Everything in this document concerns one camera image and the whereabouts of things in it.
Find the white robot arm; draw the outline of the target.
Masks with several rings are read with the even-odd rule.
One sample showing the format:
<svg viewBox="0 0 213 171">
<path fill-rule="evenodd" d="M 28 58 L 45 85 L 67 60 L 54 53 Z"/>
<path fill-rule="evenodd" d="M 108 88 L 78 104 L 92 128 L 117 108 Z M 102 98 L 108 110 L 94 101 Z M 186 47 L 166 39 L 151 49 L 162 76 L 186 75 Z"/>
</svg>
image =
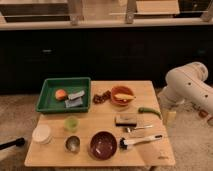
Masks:
<svg viewBox="0 0 213 171">
<path fill-rule="evenodd" d="M 169 109 L 190 100 L 211 114 L 207 123 L 213 127 L 213 87 L 205 83 L 207 78 L 208 69 L 201 62 L 171 69 L 165 76 L 166 86 L 158 94 L 160 104 Z"/>
</svg>

